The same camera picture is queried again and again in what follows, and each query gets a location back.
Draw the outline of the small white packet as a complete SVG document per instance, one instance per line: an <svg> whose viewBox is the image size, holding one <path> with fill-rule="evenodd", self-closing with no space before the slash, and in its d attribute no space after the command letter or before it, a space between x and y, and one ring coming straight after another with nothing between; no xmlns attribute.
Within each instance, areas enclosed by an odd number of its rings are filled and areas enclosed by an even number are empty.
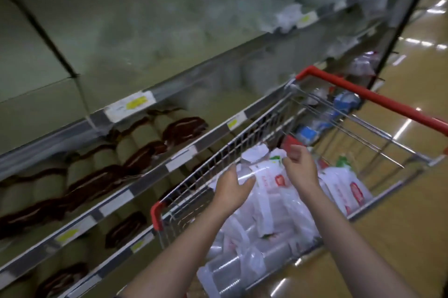
<svg viewBox="0 0 448 298"><path fill-rule="evenodd" d="M264 143L259 143L248 148L241 154L241 163L245 165L254 165L268 160L270 157L269 147Z"/></svg>

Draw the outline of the person's left forearm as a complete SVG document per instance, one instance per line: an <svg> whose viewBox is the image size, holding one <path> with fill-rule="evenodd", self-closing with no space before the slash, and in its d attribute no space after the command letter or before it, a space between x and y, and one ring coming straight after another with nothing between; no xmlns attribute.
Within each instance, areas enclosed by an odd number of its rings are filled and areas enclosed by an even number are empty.
<svg viewBox="0 0 448 298"><path fill-rule="evenodd" d="M229 216L221 205L210 204L116 298L183 298Z"/></svg>

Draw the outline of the blue and white packets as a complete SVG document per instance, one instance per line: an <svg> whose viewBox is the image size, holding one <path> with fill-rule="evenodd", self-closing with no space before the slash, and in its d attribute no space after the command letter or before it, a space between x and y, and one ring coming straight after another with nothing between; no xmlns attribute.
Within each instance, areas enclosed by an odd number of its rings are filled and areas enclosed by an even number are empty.
<svg viewBox="0 0 448 298"><path fill-rule="evenodd" d="M342 91L332 99L313 93L305 101L310 112L304 123L295 132L296 139L305 146L311 146L323 133L334 126L344 115L349 114L360 103L360 98L350 91Z"/></svg>

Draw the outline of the clear plastic cup sleeve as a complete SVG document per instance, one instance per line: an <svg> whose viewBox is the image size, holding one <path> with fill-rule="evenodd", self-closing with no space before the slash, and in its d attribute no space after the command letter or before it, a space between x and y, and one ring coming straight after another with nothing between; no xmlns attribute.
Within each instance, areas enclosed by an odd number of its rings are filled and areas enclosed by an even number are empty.
<svg viewBox="0 0 448 298"><path fill-rule="evenodd" d="M242 298L245 289L267 272L263 255L221 254L199 267L197 278L208 298Z"/></svg>
<svg viewBox="0 0 448 298"><path fill-rule="evenodd" d="M242 253L242 268L252 276L261 277L298 256L315 241L317 238L306 240L293 231L258 238Z"/></svg>

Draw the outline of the person's right hand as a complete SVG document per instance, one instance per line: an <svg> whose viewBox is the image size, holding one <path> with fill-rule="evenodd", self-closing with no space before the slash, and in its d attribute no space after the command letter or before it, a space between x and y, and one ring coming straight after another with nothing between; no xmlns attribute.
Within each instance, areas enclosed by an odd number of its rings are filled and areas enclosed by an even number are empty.
<svg viewBox="0 0 448 298"><path fill-rule="evenodd" d="M283 159L296 162L296 176L289 177L289 180L302 201L307 201L313 194L321 191L317 166L305 146L292 146L290 153Z"/></svg>

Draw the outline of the white packet with red label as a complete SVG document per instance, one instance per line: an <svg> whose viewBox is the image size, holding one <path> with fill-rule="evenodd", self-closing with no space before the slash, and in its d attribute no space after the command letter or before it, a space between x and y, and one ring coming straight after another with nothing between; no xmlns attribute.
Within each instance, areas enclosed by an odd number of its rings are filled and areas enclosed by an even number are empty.
<svg viewBox="0 0 448 298"><path fill-rule="evenodd" d="M371 192L349 168L327 167L318 172L318 179L324 193L346 217L373 199Z"/></svg>

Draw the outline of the group of shelf price labels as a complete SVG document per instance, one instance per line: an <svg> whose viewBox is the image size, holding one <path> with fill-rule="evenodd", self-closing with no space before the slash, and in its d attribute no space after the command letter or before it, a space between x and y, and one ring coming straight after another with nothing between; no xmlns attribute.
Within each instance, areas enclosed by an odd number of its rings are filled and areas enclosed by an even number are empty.
<svg viewBox="0 0 448 298"><path fill-rule="evenodd" d="M267 105L268 100L274 99L272 93L278 87L276 81L270 86L259 85L256 88L255 82L261 81L262 77L254 76L261 69L255 67L255 63L264 66L265 60L274 61L275 56L285 55L286 47L280 48L279 53L274 48L296 43L296 37L300 39L302 31L312 33L316 23L322 22L323 18L324 15L318 11L309 12L300 18L289 34L263 35L254 43L226 52L172 80L129 95L105 107L103 114L93 114L93 120L84 119L19 148L0 153L0 179L19 174L54 155L77 151L148 110L182 108L202 118L211 117L216 121L212 124L212 130L217 126L227 129L227 122L240 112L249 115L243 118L243 123L247 123L261 112L262 104ZM142 249L122 266L129 264L137 270L146 265L152 255L147 255Z"/></svg>

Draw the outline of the pile of clear plastic containers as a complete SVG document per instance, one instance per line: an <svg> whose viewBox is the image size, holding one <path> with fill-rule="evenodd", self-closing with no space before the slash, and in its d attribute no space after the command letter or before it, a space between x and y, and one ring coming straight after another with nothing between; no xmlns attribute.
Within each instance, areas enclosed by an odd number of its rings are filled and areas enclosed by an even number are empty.
<svg viewBox="0 0 448 298"><path fill-rule="evenodd" d="M95 70L120 78L161 75L163 62L227 51L249 36L287 31L303 8L339 0L114 0L98 34Z"/></svg>

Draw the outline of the person's left hand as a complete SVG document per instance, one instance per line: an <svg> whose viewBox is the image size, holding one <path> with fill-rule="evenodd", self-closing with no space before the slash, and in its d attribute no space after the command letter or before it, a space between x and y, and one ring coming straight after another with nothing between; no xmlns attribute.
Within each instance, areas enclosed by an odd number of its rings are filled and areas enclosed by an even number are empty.
<svg viewBox="0 0 448 298"><path fill-rule="evenodd" d="M242 184L238 181L236 165L230 165L217 180L212 210L224 218L231 216L248 199L242 197Z"/></svg>

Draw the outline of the row of brown paper cup sleeves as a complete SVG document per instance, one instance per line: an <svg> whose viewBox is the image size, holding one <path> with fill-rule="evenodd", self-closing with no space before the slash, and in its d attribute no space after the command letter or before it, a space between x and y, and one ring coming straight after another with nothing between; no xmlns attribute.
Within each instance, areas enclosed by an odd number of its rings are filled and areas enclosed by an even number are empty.
<svg viewBox="0 0 448 298"><path fill-rule="evenodd" d="M150 207L224 146L182 108L148 110L91 144L0 181L0 298L81 298L154 254Z"/></svg>

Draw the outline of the green topped white packet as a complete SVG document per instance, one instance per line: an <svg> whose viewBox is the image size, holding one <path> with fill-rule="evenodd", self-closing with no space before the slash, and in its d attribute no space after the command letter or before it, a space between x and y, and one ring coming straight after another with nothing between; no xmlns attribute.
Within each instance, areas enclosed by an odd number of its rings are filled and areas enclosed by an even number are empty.
<svg viewBox="0 0 448 298"><path fill-rule="evenodd" d="M338 159L336 160L335 167L346 168L346 169L352 170L352 165L351 165L346 154L340 154L338 156Z"/></svg>

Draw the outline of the grey metal shelving unit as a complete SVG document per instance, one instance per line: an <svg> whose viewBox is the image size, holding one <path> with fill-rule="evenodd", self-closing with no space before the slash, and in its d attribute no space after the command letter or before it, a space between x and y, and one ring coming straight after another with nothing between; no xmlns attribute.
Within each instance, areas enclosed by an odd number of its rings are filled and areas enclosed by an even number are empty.
<svg viewBox="0 0 448 298"><path fill-rule="evenodd" d="M115 295L245 150L354 161L373 203L436 158L354 114L420 0L0 0L0 298Z"/></svg>

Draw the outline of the red plastic piece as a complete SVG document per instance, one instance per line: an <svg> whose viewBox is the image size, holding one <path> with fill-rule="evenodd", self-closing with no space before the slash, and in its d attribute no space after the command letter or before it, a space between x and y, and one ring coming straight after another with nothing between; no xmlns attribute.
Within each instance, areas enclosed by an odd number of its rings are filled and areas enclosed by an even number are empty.
<svg viewBox="0 0 448 298"><path fill-rule="evenodd" d="M282 139L282 142L280 144L280 148L283 149L286 153L290 153L292 146L304 146L303 143L298 141L294 136L292 135L286 135Z"/></svg>

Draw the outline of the person's right forearm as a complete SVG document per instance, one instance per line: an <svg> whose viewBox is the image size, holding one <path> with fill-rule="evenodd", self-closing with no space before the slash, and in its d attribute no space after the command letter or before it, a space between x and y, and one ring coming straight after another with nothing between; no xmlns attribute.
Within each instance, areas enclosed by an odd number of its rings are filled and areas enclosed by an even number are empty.
<svg viewBox="0 0 448 298"><path fill-rule="evenodd" d="M318 184L297 186L297 189L353 298L419 298Z"/></svg>

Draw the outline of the white plastic cup packet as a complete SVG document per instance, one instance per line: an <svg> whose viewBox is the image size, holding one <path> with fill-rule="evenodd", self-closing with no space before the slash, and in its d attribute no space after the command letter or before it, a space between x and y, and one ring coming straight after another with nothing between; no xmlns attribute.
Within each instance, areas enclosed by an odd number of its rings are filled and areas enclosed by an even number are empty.
<svg viewBox="0 0 448 298"><path fill-rule="evenodd" d="M238 210L241 217L251 217L259 238L294 230L306 245L319 236L310 211L290 182L282 155L275 154L257 164L237 165L238 181L251 177L256 182L247 201Z"/></svg>

